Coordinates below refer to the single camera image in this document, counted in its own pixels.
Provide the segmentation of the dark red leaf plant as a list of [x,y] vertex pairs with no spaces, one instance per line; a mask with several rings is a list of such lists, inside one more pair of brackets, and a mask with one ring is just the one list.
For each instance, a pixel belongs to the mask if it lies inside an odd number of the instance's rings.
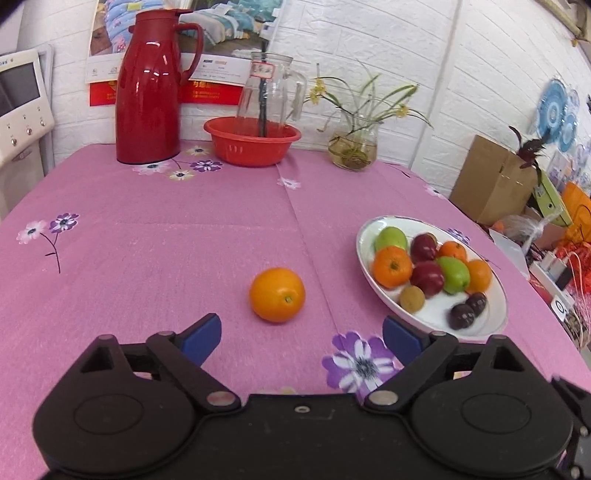
[[533,138],[524,142],[522,134],[518,129],[511,125],[509,125],[508,128],[516,135],[518,140],[519,148],[515,155],[521,159],[522,164],[520,165],[520,169],[535,169],[537,183],[541,184],[542,169],[539,166],[538,157],[550,139],[551,130],[547,129],[541,138]]

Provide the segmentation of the dark purple plum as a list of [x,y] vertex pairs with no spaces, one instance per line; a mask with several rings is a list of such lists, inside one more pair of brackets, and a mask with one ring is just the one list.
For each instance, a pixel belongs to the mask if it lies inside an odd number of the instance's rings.
[[453,330],[469,328],[476,320],[473,308],[466,303],[455,305],[449,312],[448,321]]
[[476,317],[479,317],[486,309],[488,299],[484,293],[477,292],[470,295],[465,301],[465,304],[472,309]]

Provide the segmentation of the bumpy tangerine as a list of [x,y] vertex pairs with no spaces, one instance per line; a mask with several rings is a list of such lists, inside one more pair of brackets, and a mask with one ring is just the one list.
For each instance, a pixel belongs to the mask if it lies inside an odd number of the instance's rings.
[[449,257],[460,260],[463,263],[468,262],[468,254],[465,246],[462,243],[456,241],[444,242],[437,251],[437,257]]
[[372,264],[374,280],[388,290],[406,284],[412,273],[413,263],[409,254],[397,246],[381,249]]

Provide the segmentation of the clear glass pitcher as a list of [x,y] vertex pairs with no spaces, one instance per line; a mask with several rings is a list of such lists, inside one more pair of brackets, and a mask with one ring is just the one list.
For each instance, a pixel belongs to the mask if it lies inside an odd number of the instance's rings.
[[291,68],[293,61],[286,55],[252,52],[249,79],[235,117],[236,133],[280,137],[288,119],[300,119],[307,79]]

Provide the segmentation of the green apple pear-shaped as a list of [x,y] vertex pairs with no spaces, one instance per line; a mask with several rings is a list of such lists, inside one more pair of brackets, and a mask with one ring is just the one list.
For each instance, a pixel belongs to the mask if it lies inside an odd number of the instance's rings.
[[436,260],[444,276],[444,291],[450,295],[464,292],[471,281],[467,265],[454,257],[440,257]]

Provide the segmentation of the white water dispenser machine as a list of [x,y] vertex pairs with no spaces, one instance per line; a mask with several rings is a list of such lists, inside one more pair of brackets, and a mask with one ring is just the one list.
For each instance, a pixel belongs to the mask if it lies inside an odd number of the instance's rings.
[[1,57],[1,217],[51,171],[53,49]]

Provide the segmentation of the red apple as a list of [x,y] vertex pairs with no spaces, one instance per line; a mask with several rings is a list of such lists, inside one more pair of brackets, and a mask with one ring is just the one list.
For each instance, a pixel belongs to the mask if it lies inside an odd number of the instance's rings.
[[410,256],[415,265],[433,261],[438,251],[437,238],[431,233],[417,235],[410,247]]
[[422,262],[414,267],[410,283],[419,287],[426,298],[431,298],[443,290],[444,276],[435,261]]

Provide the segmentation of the brown kiwi fruit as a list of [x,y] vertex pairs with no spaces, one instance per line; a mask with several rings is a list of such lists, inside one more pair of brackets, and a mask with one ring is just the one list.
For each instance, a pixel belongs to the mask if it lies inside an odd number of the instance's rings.
[[417,286],[406,286],[399,296],[399,305],[409,313],[419,312],[425,305],[426,297],[424,292]]

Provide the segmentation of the blue decorative plates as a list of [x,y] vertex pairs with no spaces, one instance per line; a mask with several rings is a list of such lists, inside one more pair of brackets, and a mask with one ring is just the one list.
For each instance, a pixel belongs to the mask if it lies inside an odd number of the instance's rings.
[[578,132],[580,98],[574,88],[552,78],[546,85],[536,110],[536,130],[546,144],[555,144],[566,154],[575,144]]

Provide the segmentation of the glass vase with orchid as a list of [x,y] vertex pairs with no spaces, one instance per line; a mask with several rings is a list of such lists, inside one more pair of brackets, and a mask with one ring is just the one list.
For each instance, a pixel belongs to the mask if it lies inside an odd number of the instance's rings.
[[321,132],[329,130],[327,150],[336,167],[362,172],[378,159],[380,127],[391,119],[412,118],[429,126],[428,115],[410,105],[419,91],[417,83],[405,83],[380,93],[379,73],[367,73],[359,87],[346,79],[315,72],[314,81],[304,102],[313,106],[327,103],[332,107]]

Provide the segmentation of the white oval plate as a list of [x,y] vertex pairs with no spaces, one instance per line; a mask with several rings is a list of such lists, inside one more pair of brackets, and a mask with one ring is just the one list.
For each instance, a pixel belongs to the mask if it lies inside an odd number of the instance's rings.
[[438,227],[399,216],[373,219],[356,235],[356,255],[377,296],[425,331],[480,342],[508,323],[507,295],[489,262]]

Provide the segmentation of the cardboard box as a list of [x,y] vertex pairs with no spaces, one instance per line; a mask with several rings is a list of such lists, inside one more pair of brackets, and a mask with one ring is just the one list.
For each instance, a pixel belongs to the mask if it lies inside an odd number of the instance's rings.
[[537,184],[534,167],[498,143],[476,135],[449,200],[474,222],[492,226],[521,213]]

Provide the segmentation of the pink floral tablecloth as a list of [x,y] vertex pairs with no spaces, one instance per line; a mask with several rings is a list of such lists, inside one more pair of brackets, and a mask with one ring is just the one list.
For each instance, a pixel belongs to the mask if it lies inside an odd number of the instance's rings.
[[[499,276],[506,334],[547,377],[588,388],[590,372],[522,274],[433,182],[396,164],[353,173],[320,152],[238,168],[187,147],[161,166],[78,150],[1,224],[1,475],[45,465],[31,433],[40,403],[100,334],[142,342],[207,313],[221,344],[205,369],[239,395],[366,394],[396,362],[381,343],[388,308],[356,257],[370,219],[399,215],[458,232]],[[282,324],[249,304],[259,273],[287,268],[304,307]]]

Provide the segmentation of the red thermos jug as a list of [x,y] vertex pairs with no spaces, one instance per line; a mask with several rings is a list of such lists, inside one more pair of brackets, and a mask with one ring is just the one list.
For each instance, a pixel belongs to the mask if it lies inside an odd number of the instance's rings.
[[[197,69],[204,52],[204,30],[179,20],[186,9],[141,12],[129,28],[131,41],[116,85],[115,146],[117,160],[144,165],[168,160],[180,151],[178,91]],[[197,34],[187,69],[181,64],[178,34]]]

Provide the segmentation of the round green apple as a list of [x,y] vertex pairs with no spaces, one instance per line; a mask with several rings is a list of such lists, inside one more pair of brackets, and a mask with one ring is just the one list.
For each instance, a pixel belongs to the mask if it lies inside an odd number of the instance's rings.
[[384,229],[377,234],[374,241],[374,249],[376,252],[391,246],[398,247],[404,251],[407,251],[409,248],[406,234],[398,227],[384,227]]

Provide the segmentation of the clutter of bags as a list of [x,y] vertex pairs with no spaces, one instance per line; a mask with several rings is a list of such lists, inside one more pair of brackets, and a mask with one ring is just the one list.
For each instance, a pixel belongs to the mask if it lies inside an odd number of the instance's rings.
[[590,171],[585,161],[557,152],[547,178],[522,214],[506,216],[492,230],[517,243],[531,271],[565,285],[574,300],[561,320],[582,350],[590,345]]

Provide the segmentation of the red plastic basket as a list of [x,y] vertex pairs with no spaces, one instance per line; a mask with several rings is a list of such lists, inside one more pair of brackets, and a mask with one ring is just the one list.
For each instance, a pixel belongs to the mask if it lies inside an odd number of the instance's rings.
[[301,131],[290,125],[267,123],[270,136],[238,134],[236,117],[217,117],[204,123],[211,135],[213,152],[222,161],[240,167],[267,167],[283,161],[291,144],[301,139]]

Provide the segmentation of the smooth orange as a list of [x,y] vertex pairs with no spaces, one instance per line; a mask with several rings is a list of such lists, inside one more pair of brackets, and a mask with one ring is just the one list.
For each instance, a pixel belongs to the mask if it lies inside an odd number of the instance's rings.
[[266,322],[282,324],[297,316],[304,307],[304,283],[287,268],[270,268],[256,276],[249,288],[253,313]]
[[466,292],[469,294],[486,292],[493,277],[489,264],[485,260],[474,259],[467,262],[467,268],[470,274],[470,282]]

